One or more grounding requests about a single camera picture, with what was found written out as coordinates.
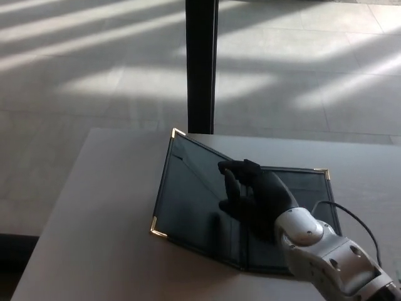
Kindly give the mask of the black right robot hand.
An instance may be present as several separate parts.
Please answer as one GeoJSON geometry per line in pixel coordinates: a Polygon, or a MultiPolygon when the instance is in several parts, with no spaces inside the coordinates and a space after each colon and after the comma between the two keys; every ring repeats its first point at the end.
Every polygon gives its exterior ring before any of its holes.
{"type": "Polygon", "coordinates": [[[258,239],[274,244],[275,221],[299,206],[288,187],[274,172],[263,171],[247,159],[217,165],[227,194],[227,199],[219,202],[220,210],[247,226],[258,239]]]}

